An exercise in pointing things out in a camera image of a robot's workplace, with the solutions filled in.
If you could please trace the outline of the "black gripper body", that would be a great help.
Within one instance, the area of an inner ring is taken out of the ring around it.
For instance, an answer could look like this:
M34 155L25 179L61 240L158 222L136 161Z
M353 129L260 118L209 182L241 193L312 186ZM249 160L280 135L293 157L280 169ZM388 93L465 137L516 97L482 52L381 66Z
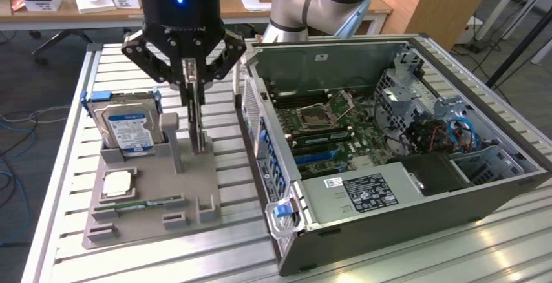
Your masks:
M205 58L224 37L220 0L141 0L142 34L166 55Z

